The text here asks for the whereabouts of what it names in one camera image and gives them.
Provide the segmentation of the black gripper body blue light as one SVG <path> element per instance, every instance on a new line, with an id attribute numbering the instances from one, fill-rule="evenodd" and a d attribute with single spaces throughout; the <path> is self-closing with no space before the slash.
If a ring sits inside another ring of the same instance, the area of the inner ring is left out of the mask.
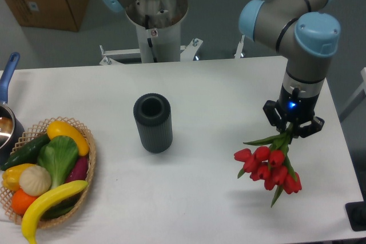
<path id="1" fill-rule="evenodd" d="M 279 114 L 288 122 L 297 122 L 298 124 L 306 123 L 313 119 L 315 115 L 315 106 L 318 95 L 309 98 L 302 98 L 298 94 L 296 98 L 292 97 L 282 86 L 278 100 Z"/>

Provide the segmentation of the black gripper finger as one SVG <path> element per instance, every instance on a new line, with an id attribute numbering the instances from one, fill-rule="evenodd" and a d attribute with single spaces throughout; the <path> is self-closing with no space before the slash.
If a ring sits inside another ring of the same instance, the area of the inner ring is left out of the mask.
<path id="1" fill-rule="evenodd" d="M 267 100 L 262 109 L 269 123 L 274 126 L 279 133 L 283 133 L 287 129 L 287 115 L 278 101 Z"/>
<path id="2" fill-rule="evenodd" d="M 320 117 L 313 117 L 309 124 L 298 125 L 294 124 L 293 126 L 293 138 L 306 138 L 310 135 L 316 134 L 320 132 L 324 126 L 325 121 Z"/>

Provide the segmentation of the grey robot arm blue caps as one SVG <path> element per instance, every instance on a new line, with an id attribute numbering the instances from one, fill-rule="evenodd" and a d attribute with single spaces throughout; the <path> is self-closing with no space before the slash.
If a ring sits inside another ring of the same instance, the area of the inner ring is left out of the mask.
<path id="1" fill-rule="evenodd" d="M 238 20 L 245 37 L 287 60 L 279 98 L 266 102 L 263 110 L 279 132 L 292 125 L 293 137 L 308 137 L 324 125 L 315 106 L 341 34 L 338 20 L 323 13 L 331 1 L 252 0 Z"/>

